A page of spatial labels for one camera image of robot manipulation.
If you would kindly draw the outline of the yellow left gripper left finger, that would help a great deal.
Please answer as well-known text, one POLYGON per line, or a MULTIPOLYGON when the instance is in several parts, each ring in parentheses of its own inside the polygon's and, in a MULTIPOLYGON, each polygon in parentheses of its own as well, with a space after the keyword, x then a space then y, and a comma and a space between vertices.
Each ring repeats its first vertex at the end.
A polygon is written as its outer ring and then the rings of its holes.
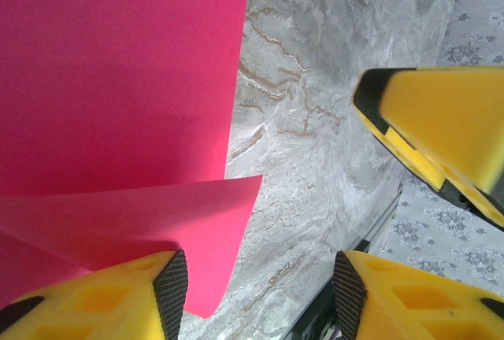
POLYGON ((0 309, 0 340, 178 340, 183 250, 154 253, 27 293, 0 309))

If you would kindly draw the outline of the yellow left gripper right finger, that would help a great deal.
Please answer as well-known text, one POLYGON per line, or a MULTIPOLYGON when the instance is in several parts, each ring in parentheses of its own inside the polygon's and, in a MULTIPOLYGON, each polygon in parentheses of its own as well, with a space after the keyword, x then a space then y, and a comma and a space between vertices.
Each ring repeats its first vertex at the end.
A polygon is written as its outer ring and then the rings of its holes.
POLYGON ((345 250, 333 291, 342 340, 504 340, 504 297, 345 250))

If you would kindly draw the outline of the pink cloth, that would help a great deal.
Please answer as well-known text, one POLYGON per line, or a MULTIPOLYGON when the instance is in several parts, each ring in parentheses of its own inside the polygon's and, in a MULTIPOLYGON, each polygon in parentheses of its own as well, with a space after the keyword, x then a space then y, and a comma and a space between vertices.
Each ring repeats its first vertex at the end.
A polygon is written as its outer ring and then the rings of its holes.
POLYGON ((246 0, 0 0, 0 307, 182 249, 212 316, 260 176, 226 179, 246 0))

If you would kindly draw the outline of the aluminium right table rail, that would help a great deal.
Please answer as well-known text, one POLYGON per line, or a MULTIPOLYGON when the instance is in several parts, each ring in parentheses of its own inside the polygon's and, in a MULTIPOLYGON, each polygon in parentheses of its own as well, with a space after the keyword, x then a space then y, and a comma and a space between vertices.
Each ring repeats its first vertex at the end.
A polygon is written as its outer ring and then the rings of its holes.
MULTIPOLYGON (((386 201, 384 211, 361 237, 351 243, 350 249, 379 253, 380 243, 394 218, 402 188, 403 183, 400 183, 391 199, 386 201)), ((341 328, 330 275, 282 340, 343 340, 341 328)))

